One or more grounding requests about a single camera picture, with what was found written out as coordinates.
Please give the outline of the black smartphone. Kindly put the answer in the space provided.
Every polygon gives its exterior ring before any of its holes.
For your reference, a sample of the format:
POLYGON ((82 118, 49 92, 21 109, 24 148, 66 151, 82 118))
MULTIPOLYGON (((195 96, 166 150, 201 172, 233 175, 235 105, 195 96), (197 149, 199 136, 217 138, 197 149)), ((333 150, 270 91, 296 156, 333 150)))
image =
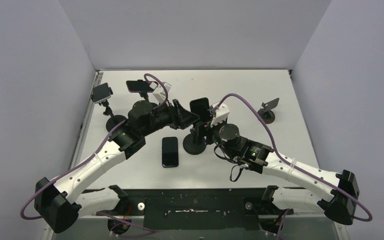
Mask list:
POLYGON ((161 164, 163 168, 175 168, 179 166, 179 145, 177 137, 162 138, 161 164))
POLYGON ((210 113, 209 99, 207 97, 197 98, 189 102, 190 111, 199 116, 201 122, 208 122, 212 119, 210 113))

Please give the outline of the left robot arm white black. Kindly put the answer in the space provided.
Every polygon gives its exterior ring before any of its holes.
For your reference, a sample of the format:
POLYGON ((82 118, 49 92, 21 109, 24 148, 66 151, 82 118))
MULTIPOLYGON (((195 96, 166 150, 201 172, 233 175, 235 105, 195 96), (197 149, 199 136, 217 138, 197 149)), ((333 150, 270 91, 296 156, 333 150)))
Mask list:
POLYGON ((178 100, 156 106, 146 100, 133 104, 127 117, 108 132, 98 149, 67 173, 52 180, 46 177, 35 185, 34 208, 57 234, 70 228, 84 215, 112 211, 121 215, 127 211, 128 200, 122 190, 111 185, 102 190, 85 190, 112 167, 126 161, 145 144, 145 137, 170 127, 184 130, 200 119, 186 110, 178 100))

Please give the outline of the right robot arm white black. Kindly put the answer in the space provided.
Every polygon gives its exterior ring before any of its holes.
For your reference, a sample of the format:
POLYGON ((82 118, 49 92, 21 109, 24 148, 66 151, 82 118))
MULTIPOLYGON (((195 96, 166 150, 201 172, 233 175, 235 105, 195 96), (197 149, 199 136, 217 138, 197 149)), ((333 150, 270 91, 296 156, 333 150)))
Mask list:
POLYGON ((204 126, 200 122, 182 142, 190 155, 199 155, 212 144, 215 150, 221 150, 220 159, 241 171, 274 176, 297 185, 296 188, 268 186, 261 199, 266 213, 301 209, 323 213, 343 225, 352 225, 356 220, 360 190, 353 172, 326 171, 276 154, 270 146, 241 136, 239 128, 231 123, 204 126))

